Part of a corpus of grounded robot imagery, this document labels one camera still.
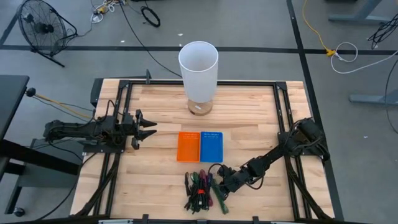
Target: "electric fan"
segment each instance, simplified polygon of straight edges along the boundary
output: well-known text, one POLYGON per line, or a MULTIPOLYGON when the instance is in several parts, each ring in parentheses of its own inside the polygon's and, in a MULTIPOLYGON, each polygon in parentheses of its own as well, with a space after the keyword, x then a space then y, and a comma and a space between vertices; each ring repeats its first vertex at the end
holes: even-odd
POLYGON ((78 36, 76 27, 52 6, 41 0, 25 0, 19 6, 17 16, 19 28, 31 51, 65 67, 53 56, 65 49, 68 42, 78 36), (74 33, 67 34, 64 21, 74 29, 74 33))

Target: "wooden table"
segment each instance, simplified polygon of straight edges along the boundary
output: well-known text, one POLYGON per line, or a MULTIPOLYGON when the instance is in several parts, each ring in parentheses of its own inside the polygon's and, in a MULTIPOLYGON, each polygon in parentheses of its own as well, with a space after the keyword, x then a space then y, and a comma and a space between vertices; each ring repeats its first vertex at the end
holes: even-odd
MULTIPOLYGON (((106 102, 115 99, 118 83, 118 79, 104 80, 97 116, 104 115, 106 102)), ((310 117, 303 83, 286 84, 294 120, 310 117)), ((182 85, 134 85, 129 111, 134 114, 136 109, 142 110, 145 119, 158 123, 149 128, 157 129, 157 133, 142 142, 137 151, 127 141, 118 170, 112 218, 141 218, 149 214, 150 219, 252 220, 253 216, 260 220, 294 219, 283 159, 271 165, 260 190, 244 186, 231 193, 226 200, 227 215, 222 214, 216 200, 207 212, 192 215, 183 208, 187 202, 184 174, 207 170, 211 164, 177 162, 178 132, 221 131, 223 163, 238 169, 278 144, 279 126, 271 87, 218 86, 211 113, 195 116, 187 109, 182 85)), ((71 214, 79 211, 96 190, 102 163, 103 154, 98 154, 82 168, 71 214)), ((316 156, 302 156, 302 164, 308 191, 325 213, 333 216, 321 160, 316 156)), ((107 192, 102 201, 102 213, 107 192)), ((297 188, 296 192, 303 217, 303 203, 297 188)))

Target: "fan grille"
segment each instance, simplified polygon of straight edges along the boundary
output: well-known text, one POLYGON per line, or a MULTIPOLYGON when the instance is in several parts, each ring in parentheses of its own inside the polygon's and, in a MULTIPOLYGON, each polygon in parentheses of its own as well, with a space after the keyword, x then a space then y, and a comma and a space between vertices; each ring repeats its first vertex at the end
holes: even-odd
POLYGON ((52 6, 41 0, 26 0, 18 15, 22 35, 34 50, 53 56, 65 48, 65 25, 52 6))

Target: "gray floor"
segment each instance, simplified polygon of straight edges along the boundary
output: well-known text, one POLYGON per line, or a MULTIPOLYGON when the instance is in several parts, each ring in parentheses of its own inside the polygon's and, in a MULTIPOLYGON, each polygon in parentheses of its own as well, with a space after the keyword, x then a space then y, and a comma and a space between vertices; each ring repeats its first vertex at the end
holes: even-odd
MULTIPOLYGON (((21 0, 3 0, 0 8, 0 32, 12 19, 21 0)), ((74 23, 80 34, 90 28, 90 2, 48 0, 58 12, 74 23)), ((307 19, 322 34, 329 48, 349 41, 359 49, 370 49, 366 40, 375 26, 358 26, 328 22, 328 13, 352 13, 364 3, 330 3, 309 0, 307 19)), ((162 19, 159 29, 143 24, 141 16, 126 8, 134 29, 143 43, 150 46, 179 46, 194 40, 209 41, 219 47, 296 48, 294 33, 285 1, 272 0, 163 0, 149 1, 162 19)), ((303 23, 302 0, 293 2, 297 22, 306 49, 321 49, 317 36, 303 23)), ((132 4, 139 9, 141 3, 132 4)), ((395 0, 385 0, 374 11, 378 16, 392 17, 397 12, 395 0)), ((379 49, 397 50, 397 34, 392 34, 379 49)), ((18 26, 14 26, 7 45, 26 45, 18 26)), ((138 46, 120 9, 109 13, 95 24, 87 36, 72 45, 138 46)), ((178 52, 153 52, 156 59, 178 71, 178 52)), ((331 159, 335 170, 341 205, 346 220, 368 223, 393 223, 398 206, 398 151, 396 134, 390 128, 382 106, 352 104, 352 93, 383 94, 387 74, 394 59, 350 75, 335 73, 325 55, 306 55, 331 159)), ((352 64, 336 62, 339 70, 351 70, 386 56, 363 56, 352 64)), ((159 67, 145 52, 64 51, 55 58, 67 67, 47 61, 29 51, 0 50, 1 74, 28 75, 29 86, 53 99, 89 107, 94 78, 143 75, 150 69, 154 78, 175 78, 159 67)), ((221 52, 219 79, 302 80, 304 76, 298 54, 221 52)), ((398 87, 398 77, 391 80, 391 89, 398 87)), ((392 121, 398 125, 397 111, 391 109, 392 121)), ((53 119, 77 121, 40 102, 24 98, 6 138, 29 144, 40 138, 44 124, 53 119)), ((0 211, 14 186, 15 177, 7 175, 0 183, 0 211)), ((0 214, 1 222, 32 220, 47 213, 67 189, 24 189, 18 206, 27 215, 16 218, 0 214)), ((51 217, 68 215, 70 198, 51 217)))

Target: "white cylindrical container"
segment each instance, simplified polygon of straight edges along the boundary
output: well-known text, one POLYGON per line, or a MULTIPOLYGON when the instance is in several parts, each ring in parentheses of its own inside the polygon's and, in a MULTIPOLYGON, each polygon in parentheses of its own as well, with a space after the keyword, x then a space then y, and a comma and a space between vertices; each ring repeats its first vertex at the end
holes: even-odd
POLYGON ((196 103, 211 101, 217 89, 217 49, 208 42, 191 42, 181 49, 178 61, 188 99, 196 103))

